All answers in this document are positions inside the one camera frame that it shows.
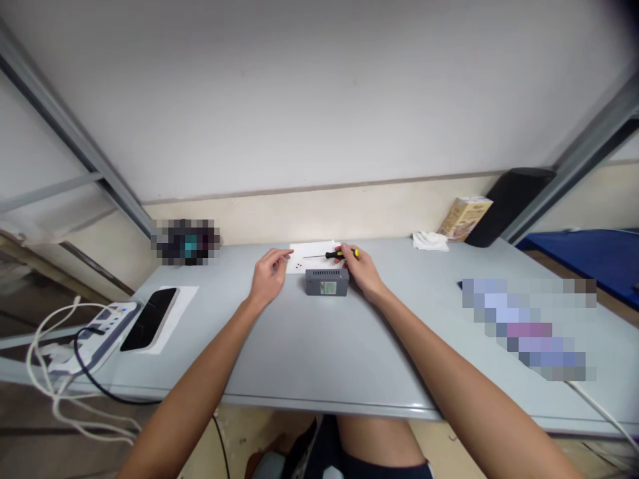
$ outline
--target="black cable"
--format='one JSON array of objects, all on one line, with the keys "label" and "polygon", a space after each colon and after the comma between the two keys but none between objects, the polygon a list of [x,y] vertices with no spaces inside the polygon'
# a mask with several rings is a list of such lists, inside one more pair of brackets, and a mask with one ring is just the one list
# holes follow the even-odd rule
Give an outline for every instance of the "black cable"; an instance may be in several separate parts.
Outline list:
[{"label": "black cable", "polygon": [[218,429],[218,436],[220,437],[222,452],[224,453],[224,464],[226,465],[226,477],[227,479],[231,479],[231,473],[228,469],[228,459],[226,458],[226,448],[224,447],[224,441],[222,440],[222,432],[220,431],[220,425],[218,424],[218,420],[215,419],[215,416],[213,416],[213,421],[215,422],[215,427]]},{"label": "black cable", "polygon": [[[136,402],[136,401],[130,401],[128,399],[122,399],[110,392],[108,392],[105,388],[103,388],[100,383],[98,383],[95,378],[93,376],[91,376],[91,373],[89,372],[89,370],[87,369],[87,367],[85,366],[85,364],[82,362],[82,359],[80,358],[80,351],[78,348],[78,339],[80,337],[80,334],[82,334],[83,331],[90,331],[91,333],[95,333],[98,335],[104,335],[104,331],[102,331],[101,329],[97,329],[96,327],[83,327],[80,328],[80,330],[75,333],[75,336],[73,337],[73,352],[75,353],[75,359],[77,359],[78,364],[80,365],[80,368],[82,369],[82,372],[85,374],[86,377],[89,378],[90,382],[93,383],[93,385],[100,390],[100,392],[102,394],[104,394],[106,397],[111,398],[112,400],[115,400],[117,402],[121,402],[122,404],[133,404],[135,406],[148,406],[151,404],[160,404],[162,401],[156,400],[156,401],[145,401],[145,402]],[[222,445],[222,453],[224,454],[224,465],[226,467],[226,477],[227,479],[231,479],[231,472],[228,468],[228,459],[226,457],[226,447],[224,447],[224,440],[222,440],[222,431],[220,430],[220,425],[218,424],[218,420],[215,419],[215,416],[213,416],[213,422],[215,422],[215,427],[218,430],[218,436],[220,437],[220,444]]]},{"label": "black cable", "polygon": [[73,337],[73,352],[75,353],[75,359],[77,359],[78,364],[80,365],[80,368],[82,369],[82,372],[85,374],[86,377],[89,378],[90,382],[93,383],[93,385],[100,390],[100,392],[102,394],[104,394],[106,397],[111,398],[114,401],[117,402],[121,402],[122,404],[132,404],[134,406],[150,406],[152,404],[160,404],[162,401],[161,400],[154,400],[154,401],[131,401],[128,399],[123,399],[121,397],[118,397],[110,392],[108,392],[105,388],[103,388],[100,383],[98,383],[93,376],[91,376],[91,373],[89,372],[89,370],[87,369],[87,367],[85,366],[85,364],[82,362],[82,359],[80,358],[80,351],[79,351],[79,347],[78,347],[78,339],[80,337],[80,334],[83,331],[90,331],[91,333],[95,333],[98,335],[104,335],[104,331],[102,331],[101,329],[97,329],[96,327],[83,327],[80,328],[80,331],[78,331],[77,333],[75,333],[75,336]]}]

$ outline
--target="phone screen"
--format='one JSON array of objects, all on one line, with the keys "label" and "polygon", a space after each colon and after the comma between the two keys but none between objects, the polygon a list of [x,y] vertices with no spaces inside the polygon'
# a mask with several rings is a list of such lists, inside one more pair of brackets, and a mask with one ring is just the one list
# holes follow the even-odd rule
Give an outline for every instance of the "phone screen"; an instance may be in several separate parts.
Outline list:
[{"label": "phone screen", "polygon": [[161,289],[151,295],[142,313],[135,321],[133,328],[131,328],[122,343],[120,351],[142,349],[152,343],[177,291],[177,288]]}]

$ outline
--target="device label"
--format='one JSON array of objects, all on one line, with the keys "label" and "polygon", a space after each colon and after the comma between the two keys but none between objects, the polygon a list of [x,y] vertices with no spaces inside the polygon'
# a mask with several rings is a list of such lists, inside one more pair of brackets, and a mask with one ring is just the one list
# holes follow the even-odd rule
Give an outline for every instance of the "device label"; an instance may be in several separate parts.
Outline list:
[{"label": "device label", "polygon": [[319,282],[319,294],[337,294],[337,282],[336,281],[320,281]]}]

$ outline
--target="shorts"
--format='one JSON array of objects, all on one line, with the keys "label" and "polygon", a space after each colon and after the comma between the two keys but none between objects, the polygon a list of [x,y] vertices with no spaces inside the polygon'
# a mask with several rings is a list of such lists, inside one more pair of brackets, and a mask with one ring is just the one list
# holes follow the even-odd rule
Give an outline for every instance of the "shorts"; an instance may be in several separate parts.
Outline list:
[{"label": "shorts", "polygon": [[282,479],[433,479],[428,464],[390,468],[370,464],[344,452],[339,440],[337,418],[325,415],[319,431],[315,420],[296,441],[286,457]]}]

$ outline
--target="power strip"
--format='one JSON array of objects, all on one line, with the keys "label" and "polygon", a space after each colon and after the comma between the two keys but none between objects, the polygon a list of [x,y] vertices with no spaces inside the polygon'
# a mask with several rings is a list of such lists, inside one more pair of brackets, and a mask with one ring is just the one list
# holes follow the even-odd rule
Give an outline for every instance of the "power strip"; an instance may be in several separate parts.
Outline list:
[{"label": "power strip", "polygon": [[[97,335],[91,331],[83,331],[78,338],[80,358],[90,372],[102,366],[118,347],[124,337],[124,331],[139,311],[140,305],[133,301],[111,303],[108,309],[97,315],[87,325],[105,332],[104,335]],[[48,370],[50,373],[66,375],[74,375],[82,371],[75,355],[64,363],[51,363]]]}]

